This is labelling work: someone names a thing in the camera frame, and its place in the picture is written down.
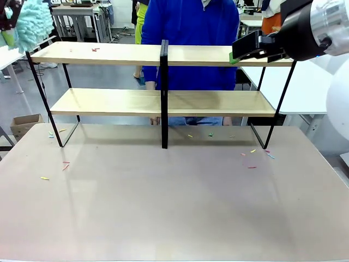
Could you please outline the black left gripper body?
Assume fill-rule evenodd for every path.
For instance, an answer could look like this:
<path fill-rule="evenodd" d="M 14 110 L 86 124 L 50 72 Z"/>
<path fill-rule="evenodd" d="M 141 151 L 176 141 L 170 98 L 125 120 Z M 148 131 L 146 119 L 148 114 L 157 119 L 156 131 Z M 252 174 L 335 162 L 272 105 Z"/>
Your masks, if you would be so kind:
<path fill-rule="evenodd" d="M 13 14 L 8 19 L 5 8 L 9 8 Z M 16 26 L 22 8 L 22 1 L 1 0 L 1 31 L 7 31 Z"/>

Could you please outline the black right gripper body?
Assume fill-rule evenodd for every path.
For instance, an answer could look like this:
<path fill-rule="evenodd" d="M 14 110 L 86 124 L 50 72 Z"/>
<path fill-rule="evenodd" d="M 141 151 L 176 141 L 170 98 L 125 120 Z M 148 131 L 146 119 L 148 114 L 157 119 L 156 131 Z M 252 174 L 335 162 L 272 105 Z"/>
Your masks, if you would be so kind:
<path fill-rule="evenodd" d="M 285 53 L 296 61 L 306 61 L 324 55 L 310 25 L 312 1 L 284 1 L 280 5 L 281 30 L 278 33 Z"/>

